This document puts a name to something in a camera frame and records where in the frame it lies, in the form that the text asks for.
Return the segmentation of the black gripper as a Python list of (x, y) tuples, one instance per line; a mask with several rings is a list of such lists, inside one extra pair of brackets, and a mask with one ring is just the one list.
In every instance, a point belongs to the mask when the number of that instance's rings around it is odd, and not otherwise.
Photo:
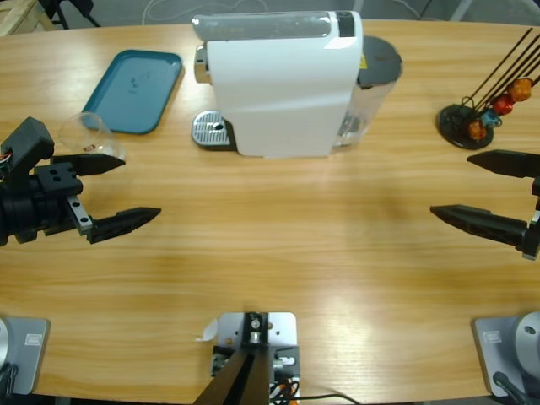
[(430, 212), (470, 235), (513, 246), (525, 258), (537, 258), (540, 221), (539, 155), (490, 150), (467, 157), (467, 162), (503, 176), (535, 178), (531, 192), (537, 201), (530, 223), (461, 204), (431, 206)]
[(161, 213), (160, 208), (132, 208), (96, 219), (91, 226), (78, 199), (83, 190), (78, 176), (104, 174), (126, 162), (109, 154), (70, 154), (52, 156), (50, 163), (1, 183), (2, 246), (11, 236), (23, 244), (35, 240), (40, 231), (54, 235), (72, 229), (95, 244), (131, 233)]

